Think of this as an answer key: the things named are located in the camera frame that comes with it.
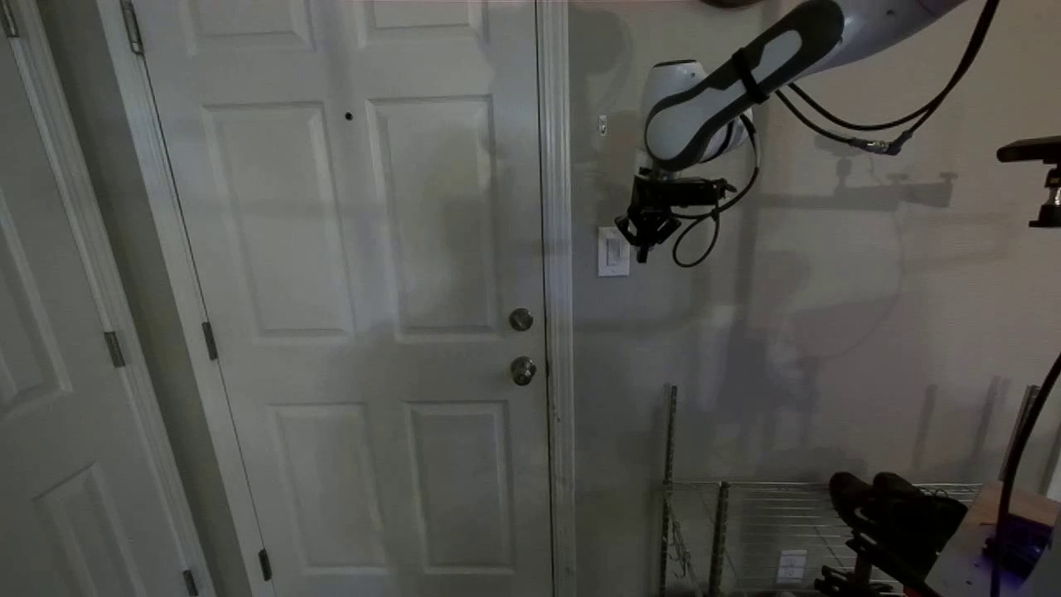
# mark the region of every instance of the door hinge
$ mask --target door hinge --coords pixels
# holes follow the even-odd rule
[[[195,585],[191,567],[190,567],[190,572],[184,572],[184,578],[186,578],[186,589],[190,589],[190,597],[200,597],[200,585]]]
[[[126,347],[123,347],[123,338],[120,338],[120,332],[104,332],[104,343],[106,343],[106,350],[108,350],[108,361],[113,361],[113,368],[126,368],[131,361],[126,361]]]
[[[0,25],[3,25],[3,38],[9,41],[22,38],[19,17],[12,12],[9,0],[0,0]]]
[[[123,0],[123,20],[126,20],[131,49],[144,55],[144,31],[138,31],[133,0]]]
[[[209,361],[217,361],[218,358],[218,338],[211,335],[211,322],[202,322],[202,343],[205,343]]]
[[[272,559],[270,549],[260,549],[261,578],[272,581]]]

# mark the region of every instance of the robotic arm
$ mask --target robotic arm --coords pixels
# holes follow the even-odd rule
[[[780,86],[882,54],[924,31],[965,0],[806,0],[713,73],[693,61],[657,62],[646,86],[644,151],[632,198],[618,220],[638,260],[668,243],[681,222],[673,209],[721,207],[732,185],[681,180],[740,146],[749,129],[742,114]]]

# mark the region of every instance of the door trim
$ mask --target door trim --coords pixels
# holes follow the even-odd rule
[[[553,597],[576,594],[576,525],[573,525],[573,255],[569,255],[569,41],[568,2],[537,0],[537,98],[539,98],[539,198],[545,198],[545,311],[548,311],[548,397],[551,397],[551,572]],[[237,522],[242,565],[248,572],[253,594],[270,594],[260,572],[261,529],[228,411],[221,370],[200,345],[205,322],[202,284],[195,260],[186,240],[186,222],[170,172],[170,151],[163,144],[153,84],[146,62],[131,54],[123,0],[95,0],[108,61],[115,66],[120,92],[126,103],[136,159],[150,190],[150,213],[159,222],[159,244],[167,274],[176,291],[178,322],[186,332],[186,350],[195,368],[195,392],[205,408],[209,438],[218,453],[221,485],[228,493],[228,515]]]
[[[191,507],[171,459],[159,397],[146,370],[144,345],[133,326],[126,290],[120,281],[113,244],[106,240],[106,225],[104,225],[95,190],[75,139],[66,92],[64,92],[53,54],[45,47],[45,31],[41,22],[33,0],[12,0],[12,8],[19,12],[22,38],[9,41],[9,47],[22,71],[22,84],[51,151],[51,166],[61,180],[66,220],[82,251],[82,266],[89,271],[95,302],[104,308],[104,328],[115,332],[123,343],[123,350],[131,355],[126,366],[120,368],[120,378],[126,384],[131,408],[144,423],[144,444],[150,449],[150,465],[159,476],[163,507],[170,511],[170,525],[176,534],[178,559],[171,565],[171,575],[191,572],[200,594],[211,597],[217,586],[209,578],[209,565],[205,565]]]

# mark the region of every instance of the door panel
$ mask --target door panel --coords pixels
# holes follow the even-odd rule
[[[144,403],[106,355],[87,233],[9,43],[0,78],[0,594],[178,597]]]
[[[261,8],[144,22],[272,586],[539,597],[534,2]]]

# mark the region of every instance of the electrical outlet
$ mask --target electrical outlet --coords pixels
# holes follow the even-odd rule
[[[597,274],[619,280],[632,270],[632,249],[618,225],[597,230]]]
[[[780,586],[794,586],[803,585],[806,578],[806,549],[803,548],[788,548],[775,553],[775,585]]]

